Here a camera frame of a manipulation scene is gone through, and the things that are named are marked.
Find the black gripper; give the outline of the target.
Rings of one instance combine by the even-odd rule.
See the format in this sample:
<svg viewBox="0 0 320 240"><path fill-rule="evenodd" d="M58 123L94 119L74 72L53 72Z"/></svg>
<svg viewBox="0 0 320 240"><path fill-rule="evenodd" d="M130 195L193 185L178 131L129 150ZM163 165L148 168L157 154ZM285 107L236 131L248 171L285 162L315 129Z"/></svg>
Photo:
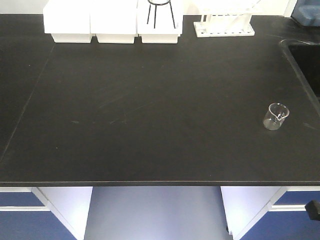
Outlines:
<svg viewBox="0 0 320 240"><path fill-rule="evenodd" d="M304 206L309 218L313 221L320 220L320 202L311 200Z"/></svg>

